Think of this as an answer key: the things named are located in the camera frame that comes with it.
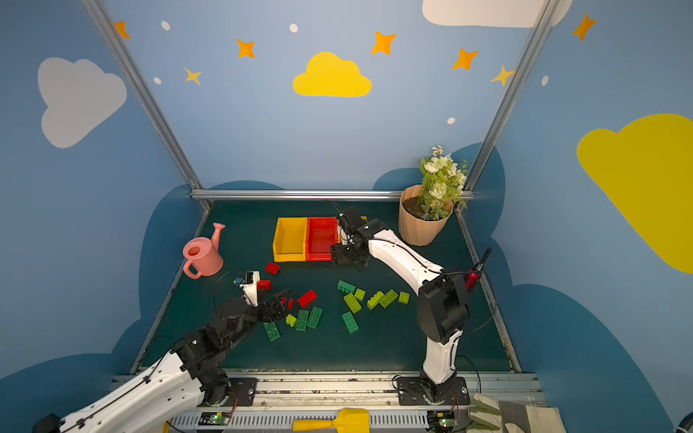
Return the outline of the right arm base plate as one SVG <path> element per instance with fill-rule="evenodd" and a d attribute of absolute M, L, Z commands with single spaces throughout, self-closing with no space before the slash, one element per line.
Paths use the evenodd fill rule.
<path fill-rule="evenodd" d="M 443 384 L 435 384 L 427 377 L 393 377 L 393 387 L 401 406 L 469 405 L 470 392 L 464 378 L 449 378 Z"/>

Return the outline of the red middle bin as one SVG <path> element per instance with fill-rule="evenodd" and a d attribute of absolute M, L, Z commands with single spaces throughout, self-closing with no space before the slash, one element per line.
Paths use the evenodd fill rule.
<path fill-rule="evenodd" d="M 308 218 L 306 258 L 308 262 L 330 262 L 332 246 L 339 243 L 337 218 L 313 216 Z"/>

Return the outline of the right circuit board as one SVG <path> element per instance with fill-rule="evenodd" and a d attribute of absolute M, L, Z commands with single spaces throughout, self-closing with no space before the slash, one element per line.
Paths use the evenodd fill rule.
<path fill-rule="evenodd" d="M 429 411 L 426 416 L 428 432 L 432 433 L 451 433 L 459 425 L 456 417 L 449 412 Z"/>

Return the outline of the left circuit board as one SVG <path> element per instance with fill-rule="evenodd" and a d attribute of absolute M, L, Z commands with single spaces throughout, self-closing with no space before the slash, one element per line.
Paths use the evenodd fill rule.
<path fill-rule="evenodd" d="M 228 426 L 232 418 L 231 412 L 203 412 L 200 415 L 199 426 Z"/>

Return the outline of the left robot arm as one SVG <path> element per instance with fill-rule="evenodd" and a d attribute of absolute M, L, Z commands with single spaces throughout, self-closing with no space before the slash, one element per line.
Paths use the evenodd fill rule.
<path fill-rule="evenodd" d="M 32 426 L 33 432 L 148 432 L 201 404 L 220 406 L 232 395 L 220 366 L 229 351 L 263 323 L 283 321 L 288 310 L 285 290 L 256 306 L 245 296 L 230 299 L 211 320 L 174 343 L 153 366 L 80 411 L 52 413 Z"/>

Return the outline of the yellow toy shovel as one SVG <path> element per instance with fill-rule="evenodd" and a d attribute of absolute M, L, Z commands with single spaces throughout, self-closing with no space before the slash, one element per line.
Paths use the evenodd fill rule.
<path fill-rule="evenodd" d="M 337 433 L 369 433 L 370 415 L 365 409 L 342 409 L 334 420 L 294 420 L 294 432 L 335 429 Z"/>

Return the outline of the circuit board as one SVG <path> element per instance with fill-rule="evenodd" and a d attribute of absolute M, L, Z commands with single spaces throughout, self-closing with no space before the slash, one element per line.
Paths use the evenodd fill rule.
<path fill-rule="evenodd" d="M 451 433 L 459 425 L 456 417 L 449 412 L 429 411 L 426 416 L 428 432 L 432 433 Z"/>
<path fill-rule="evenodd" d="M 200 415 L 199 426 L 228 426 L 232 418 L 231 412 L 203 412 Z"/>

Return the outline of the dark green lego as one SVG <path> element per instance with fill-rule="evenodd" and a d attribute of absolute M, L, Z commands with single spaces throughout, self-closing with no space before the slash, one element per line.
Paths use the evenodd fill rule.
<path fill-rule="evenodd" d="M 277 328 L 274 322 L 263 323 L 263 329 L 270 342 L 276 342 L 281 338 L 279 328 Z"/>
<path fill-rule="evenodd" d="M 322 309 L 319 307 L 313 307 L 310 311 L 310 315 L 307 322 L 307 327 L 310 329 L 316 329 L 319 326 L 319 321 L 321 320 Z"/>
<path fill-rule="evenodd" d="M 296 325 L 294 328 L 297 331 L 305 332 L 308 328 L 309 317 L 310 317 L 310 312 L 308 310 L 299 310 L 297 322 L 296 322 Z"/>
<path fill-rule="evenodd" d="M 348 330 L 348 333 L 354 334 L 359 331 L 359 326 L 352 312 L 346 312 L 341 315 L 342 320 Z"/>
<path fill-rule="evenodd" d="M 345 294 L 354 294 L 357 287 L 351 283 L 347 283 L 346 281 L 339 280 L 337 282 L 337 289 Z"/>

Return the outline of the red long lego brick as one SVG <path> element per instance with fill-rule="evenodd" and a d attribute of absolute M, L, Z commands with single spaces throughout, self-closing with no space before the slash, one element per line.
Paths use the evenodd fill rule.
<path fill-rule="evenodd" d="M 282 298 L 281 302 L 287 310 L 292 310 L 294 308 L 294 299 Z"/>

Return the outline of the small lime lego left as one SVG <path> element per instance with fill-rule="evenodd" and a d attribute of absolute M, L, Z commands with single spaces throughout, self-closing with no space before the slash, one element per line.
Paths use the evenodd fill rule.
<path fill-rule="evenodd" d="M 288 314 L 285 318 L 285 322 L 287 325 L 294 328 L 298 322 L 298 319 L 296 317 L 294 317 L 294 315 Z"/>

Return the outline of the dark green lego top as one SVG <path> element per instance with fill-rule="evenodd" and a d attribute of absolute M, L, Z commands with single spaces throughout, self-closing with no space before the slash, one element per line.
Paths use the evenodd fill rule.
<path fill-rule="evenodd" d="M 339 280 L 337 282 L 337 289 L 345 294 L 354 294 L 357 287 L 351 283 L 347 283 L 346 281 Z"/>

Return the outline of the white artificial flower plant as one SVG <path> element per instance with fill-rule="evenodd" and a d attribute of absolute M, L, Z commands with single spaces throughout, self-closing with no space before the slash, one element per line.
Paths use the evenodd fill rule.
<path fill-rule="evenodd" d="M 414 216 L 424 221 L 448 218 L 462 200 L 467 183 L 468 161 L 456 161 L 441 145 L 420 161 L 422 188 L 414 205 Z"/>

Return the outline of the aluminium back rail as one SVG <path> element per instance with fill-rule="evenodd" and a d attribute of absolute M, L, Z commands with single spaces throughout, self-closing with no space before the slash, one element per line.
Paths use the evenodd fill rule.
<path fill-rule="evenodd" d="M 407 189 L 414 193 L 414 187 Z M 193 189 L 194 200 L 398 201 L 406 191 L 284 191 L 283 189 Z"/>

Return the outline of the small red lego brick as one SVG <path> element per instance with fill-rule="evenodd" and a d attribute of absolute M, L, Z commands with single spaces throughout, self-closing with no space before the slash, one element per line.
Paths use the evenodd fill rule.
<path fill-rule="evenodd" d="M 267 266 L 265 266 L 265 270 L 272 275 L 278 274 L 281 270 L 281 266 L 277 265 L 276 263 L 267 263 Z"/>

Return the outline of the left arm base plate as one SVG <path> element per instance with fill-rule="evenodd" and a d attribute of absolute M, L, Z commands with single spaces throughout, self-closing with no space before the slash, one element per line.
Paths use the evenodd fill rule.
<path fill-rule="evenodd" d="M 217 403 L 221 407 L 251 407 L 254 404 L 258 380 L 254 377 L 229 377 Z"/>

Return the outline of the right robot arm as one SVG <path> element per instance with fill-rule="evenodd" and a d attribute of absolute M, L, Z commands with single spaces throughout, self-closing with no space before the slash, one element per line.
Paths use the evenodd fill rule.
<path fill-rule="evenodd" d="M 458 342 L 470 316 L 465 274 L 415 252 L 379 219 L 366 221 L 354 207 L 337 213 L 341 241 L 330 247 L 334 265 L 386 264 L 417 297 L 417 322 L 427 337 L 423 377 L 441 385 L 456 375 Z"/>

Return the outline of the beige ribbed flower pot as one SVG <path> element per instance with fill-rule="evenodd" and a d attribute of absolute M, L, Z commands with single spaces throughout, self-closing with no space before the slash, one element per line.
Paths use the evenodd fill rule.
<path fill-rule="evenodd" d="M 422 190 L 422 185 L 414 185 L 404 190 L 399 202 L 399 234 L 400 238 L 409 245 L 425 246 L 431 244 L 436 236 L 444 229 L 449 216 L 437 221 L 422 220 L 413 216 L 404 207 L 404 202 L 410 198 L 417 198 Z"/>

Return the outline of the pink watering can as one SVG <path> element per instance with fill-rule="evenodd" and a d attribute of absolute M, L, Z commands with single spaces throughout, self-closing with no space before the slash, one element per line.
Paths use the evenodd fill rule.
<path fill-rule="evenodd" d="M 219 253 L 219 243 L 222 230 L 226 227 L 214 223 L 214 233 L 211 238 L 196 237 L 183 247 L 186 262 L 182 272 L 193 280 L 217 274 L 224 265 L 224 259 Z"/>

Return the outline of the lime lego tilted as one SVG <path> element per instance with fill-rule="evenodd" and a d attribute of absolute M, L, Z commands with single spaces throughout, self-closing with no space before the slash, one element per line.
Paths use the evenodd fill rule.
<path fill-rule="evenodd" d="M 379 303 L 380 300 L 384 297 L 384 294 L 382 292 L 376 292 L 366 303 L 366 306 L 370 309 L 373 310 Z"/>

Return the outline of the dark green lego tilted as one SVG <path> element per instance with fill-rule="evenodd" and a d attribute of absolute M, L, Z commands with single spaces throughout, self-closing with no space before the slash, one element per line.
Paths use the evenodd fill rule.
<path fill-rule="evenodd" d="M 310 329 L 316 329 L 319 326 L 319 321 L 321 320 L 322 309 L 319 307 L 313 307 L 310 311 L 310 315 L 307 322 L 307 327 Z"/>

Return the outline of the grey work glove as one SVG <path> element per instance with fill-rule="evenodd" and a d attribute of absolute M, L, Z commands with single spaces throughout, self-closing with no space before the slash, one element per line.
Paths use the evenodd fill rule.
<path fill-rule="evenodd" d="M 467 416 L 465 432 L 566 433 L 557 408 L 503 402 L 477 393 Z"/>

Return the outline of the dark green lego upright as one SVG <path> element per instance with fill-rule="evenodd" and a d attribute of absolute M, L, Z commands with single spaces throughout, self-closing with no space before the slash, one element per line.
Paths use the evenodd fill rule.
<path fill-rule="evenodd" d="M 296 322 L 296 325 L 294 328 L 297 331 L 305 332 L 308 328 L 309 317 L 310 317 L 310 312 L 308 310 L 299 310 L 297 322 Z"/>

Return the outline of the left yellow bin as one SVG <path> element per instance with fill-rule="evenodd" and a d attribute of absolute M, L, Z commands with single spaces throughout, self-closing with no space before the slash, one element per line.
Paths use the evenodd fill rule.
<path fill-rule="evenodd" d="M 307 261 L 308 218 L 278 218 L 273 254 L 276 263 Z"/>

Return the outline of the lime long lego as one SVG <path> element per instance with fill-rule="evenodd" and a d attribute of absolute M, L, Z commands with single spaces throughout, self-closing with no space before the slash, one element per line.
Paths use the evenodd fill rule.
<path fill-rule="evenodd" d="M 353 293 L 349 293 L 344 297 L 344 302 L 348 306 L 352 314 L 357 314 L 362 310 L 361 304 Z"/>

